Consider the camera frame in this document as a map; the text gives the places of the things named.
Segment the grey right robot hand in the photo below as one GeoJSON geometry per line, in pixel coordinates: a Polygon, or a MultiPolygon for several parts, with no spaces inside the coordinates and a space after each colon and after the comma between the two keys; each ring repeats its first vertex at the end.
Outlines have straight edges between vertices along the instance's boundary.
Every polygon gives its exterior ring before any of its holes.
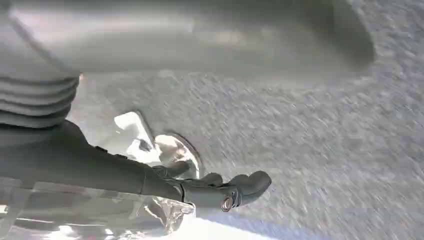
{"type": "Polygon", "coordinates": [[[374,60],[346,0],[3,0],[0,175],[227,212],[257,200],[270,177],[176,180],[90,145],[67,120],[80,76],[205,71],[303,87],[357,76],[374,60]]]}

